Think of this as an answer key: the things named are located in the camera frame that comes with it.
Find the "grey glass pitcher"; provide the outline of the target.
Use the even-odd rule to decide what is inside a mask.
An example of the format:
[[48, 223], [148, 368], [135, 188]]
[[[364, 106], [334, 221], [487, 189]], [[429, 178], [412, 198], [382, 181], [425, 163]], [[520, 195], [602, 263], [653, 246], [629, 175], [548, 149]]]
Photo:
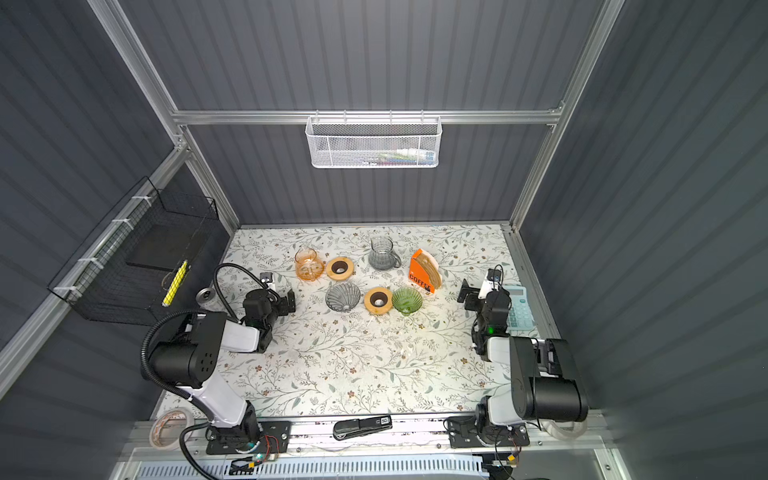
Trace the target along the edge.
[[381, 271], [400, 268], [402, 260], [394, 250], [393, 240], [388, 236], [375, 236], [370, 239], [368, 255], [369, 265]]

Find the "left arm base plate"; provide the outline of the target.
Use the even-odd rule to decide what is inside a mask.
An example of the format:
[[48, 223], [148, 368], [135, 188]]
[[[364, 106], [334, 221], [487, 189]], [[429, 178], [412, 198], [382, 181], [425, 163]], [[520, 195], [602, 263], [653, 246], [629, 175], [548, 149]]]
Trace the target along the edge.
[[279, 454], [287, 451], [292, 423], [259, 421], [251, 427], [208, 427], [205, 438], [208, 455]]

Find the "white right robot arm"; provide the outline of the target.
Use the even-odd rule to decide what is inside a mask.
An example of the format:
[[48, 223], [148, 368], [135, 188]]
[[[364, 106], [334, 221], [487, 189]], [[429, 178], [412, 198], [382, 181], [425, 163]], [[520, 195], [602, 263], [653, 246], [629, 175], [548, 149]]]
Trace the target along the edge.
[[473, 348], [488, 363], [509, 368], [508, 385], [484, 396], [475, 408], [468, 436], [484, 445], [517, 446], [525, 426], [557, 440], [587, 431], [589, 402], [567, 341], [513, 336], [508, 317], [516, 298], [498, 282], [475, 288], [463, 281], [457, 301], [476, 314]]

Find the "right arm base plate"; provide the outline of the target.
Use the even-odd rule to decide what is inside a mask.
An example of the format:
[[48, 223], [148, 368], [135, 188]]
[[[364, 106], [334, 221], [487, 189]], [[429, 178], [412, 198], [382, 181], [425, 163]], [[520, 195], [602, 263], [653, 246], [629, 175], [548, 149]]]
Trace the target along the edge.
[[530, 445], [529, 435], [523, 425], [488, 424], [478, 427], [474, 416], [457, 415], [446, 418], [443, 427], [454, 449], [522, 448]]

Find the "green glass dripper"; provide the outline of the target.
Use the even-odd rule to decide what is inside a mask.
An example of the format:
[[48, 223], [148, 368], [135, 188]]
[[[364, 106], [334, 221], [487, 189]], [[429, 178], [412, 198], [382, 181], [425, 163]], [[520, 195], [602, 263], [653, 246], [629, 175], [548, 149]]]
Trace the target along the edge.
[[392, 305], [399, 313], [408, 316], [422, 308], [423, 297], [415, 288], [401, 287], [393, 292]]

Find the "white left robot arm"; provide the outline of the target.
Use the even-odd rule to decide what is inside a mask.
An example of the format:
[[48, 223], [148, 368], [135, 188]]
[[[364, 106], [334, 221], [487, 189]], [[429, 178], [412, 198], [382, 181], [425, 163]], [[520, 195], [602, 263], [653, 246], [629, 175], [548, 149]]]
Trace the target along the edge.
[[260, 444], [266, 434], [252, 404], [217, 372], [219, 353], [222, 349], [265, 353], [276, 320], [296, 311], [295, 294], [252, 290], [246, 294], [243, 308], [241, 322], [225, 311], [169, 314], [150, 329], [140, 350], [143, 375], [203, 412], [214, 438], [240, 450]]

